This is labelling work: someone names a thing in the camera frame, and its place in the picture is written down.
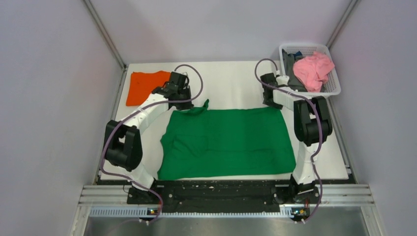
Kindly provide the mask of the green t shirt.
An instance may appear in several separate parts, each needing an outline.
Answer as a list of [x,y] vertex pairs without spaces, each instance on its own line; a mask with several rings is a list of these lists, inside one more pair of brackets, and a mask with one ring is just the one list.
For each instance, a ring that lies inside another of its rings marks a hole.
[[296,166],[279,109],[213,110],[209,103],[171,114],[161,138],[160,180],[278,175]]

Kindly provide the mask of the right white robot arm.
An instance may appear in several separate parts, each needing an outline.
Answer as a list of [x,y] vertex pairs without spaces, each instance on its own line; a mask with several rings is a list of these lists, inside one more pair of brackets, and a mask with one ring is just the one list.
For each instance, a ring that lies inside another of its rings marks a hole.
[[294,133],[299,141],[296,167],[290,184],[283,193],[275,192],[278,203],[304,203],[308,199],[322,198],[323,181],[316,167],[317,157],[333,127],[326,99],[323,96],[306,96],[286,90],[278,76],[267,73],[256,76],[262,84],[264,104],[287,108],[293,112]]

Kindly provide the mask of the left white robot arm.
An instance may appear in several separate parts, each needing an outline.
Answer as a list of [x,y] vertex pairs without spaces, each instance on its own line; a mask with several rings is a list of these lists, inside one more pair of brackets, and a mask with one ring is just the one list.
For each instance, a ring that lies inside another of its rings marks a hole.
[[129,115],[121,120],[111,120],[105,127],[104,147],[101,153],[100,170],[103,174],[121,177],[139,190],[145,203],[162,197],[152,186],[154,177],[146,170],[143,159],[141,136],[163,113],[175,107],[178,110],[193,108],[189,77],[185,73],[172,71],[162,86],[154,88],[148,97]]

